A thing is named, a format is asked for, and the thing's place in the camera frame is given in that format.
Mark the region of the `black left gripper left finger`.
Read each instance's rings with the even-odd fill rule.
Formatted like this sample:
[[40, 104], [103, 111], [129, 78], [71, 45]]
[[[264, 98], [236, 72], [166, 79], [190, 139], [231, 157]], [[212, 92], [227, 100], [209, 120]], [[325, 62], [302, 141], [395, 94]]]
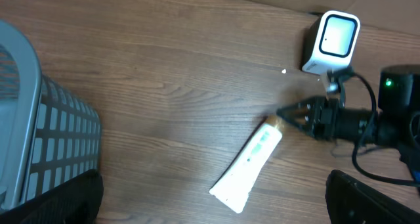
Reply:
[[91, 169], [2, 213], [1, 224], [94, 223], [103, 195], [102, 176]]

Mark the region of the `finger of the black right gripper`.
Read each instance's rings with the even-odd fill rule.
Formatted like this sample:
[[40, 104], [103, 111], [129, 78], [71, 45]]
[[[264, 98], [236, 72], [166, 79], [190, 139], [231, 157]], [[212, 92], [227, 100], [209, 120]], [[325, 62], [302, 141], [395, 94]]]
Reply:
[[310, 97], [295, 104], [278, 108], [276, 115], [306, 135], [313, 135], [316, 102], [316, 97]]

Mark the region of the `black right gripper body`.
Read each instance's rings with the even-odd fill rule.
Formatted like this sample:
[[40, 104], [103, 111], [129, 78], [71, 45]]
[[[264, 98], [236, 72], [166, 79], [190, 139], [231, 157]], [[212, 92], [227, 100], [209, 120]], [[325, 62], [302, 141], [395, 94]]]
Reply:
[[332, 140], [335, 137], [339, 100], [317, 96], [309, 98], [309, 105], [308, 134], [317, 140]]

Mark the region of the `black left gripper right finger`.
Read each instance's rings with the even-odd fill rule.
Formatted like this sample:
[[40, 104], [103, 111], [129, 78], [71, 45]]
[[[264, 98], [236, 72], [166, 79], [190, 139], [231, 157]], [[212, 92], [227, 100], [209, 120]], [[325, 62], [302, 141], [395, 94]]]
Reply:
[[340, 171], [326, 182], [332, 224], [419, 224], [419, 213]]

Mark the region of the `white tube with gold cap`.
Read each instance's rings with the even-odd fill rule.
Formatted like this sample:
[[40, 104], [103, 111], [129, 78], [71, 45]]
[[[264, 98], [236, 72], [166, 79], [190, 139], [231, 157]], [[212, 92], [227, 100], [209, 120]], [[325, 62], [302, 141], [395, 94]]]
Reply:
[[233, 212], [242, 213], [259, 173], [283, 137], [283, 129], [281, 118], [268, 116], [209, 193]]

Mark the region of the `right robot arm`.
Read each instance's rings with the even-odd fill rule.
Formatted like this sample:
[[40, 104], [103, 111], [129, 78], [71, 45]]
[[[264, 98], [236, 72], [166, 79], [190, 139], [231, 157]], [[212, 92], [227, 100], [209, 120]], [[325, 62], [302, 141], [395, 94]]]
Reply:
[[[345, 82], [358, 78], [371, 99], [371, 109], [346, 108]], [[277, 116], [304, 134], [323, 141], [342, 139], [354, 143], [352, 163], [366, 177], [394, 185], [419, 186], [419, 66], [394, 65], [380, 73], [379, 92], [352, 67], [322, 74], [327, 96], [314, 96], [279, 108]], [[413, 179], [402, 180], [370, 173], [357, 162], [367, 144], [393, 148]]]

